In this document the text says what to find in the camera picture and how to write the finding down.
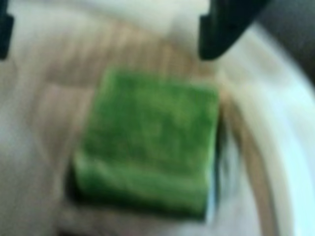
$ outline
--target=black object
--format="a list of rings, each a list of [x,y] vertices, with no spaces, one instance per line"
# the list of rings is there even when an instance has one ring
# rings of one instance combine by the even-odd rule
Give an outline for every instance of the black object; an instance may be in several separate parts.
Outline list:
[[[269,1],[211,0],[210,13],[202,16],[200,20],[200,58],[212,60],[221,56]]]
[[[14,18],[7,14],[8,0],[0,0],[0,60],[6,59],[14,25]]]

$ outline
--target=green scrubbing pad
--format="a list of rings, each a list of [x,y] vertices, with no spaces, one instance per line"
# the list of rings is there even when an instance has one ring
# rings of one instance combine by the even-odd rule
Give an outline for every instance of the green scrubbing pad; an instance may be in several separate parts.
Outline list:
[[[74,156],[80,192],[91,201],[203,217],[218,113],[215,88],[107,73]]]

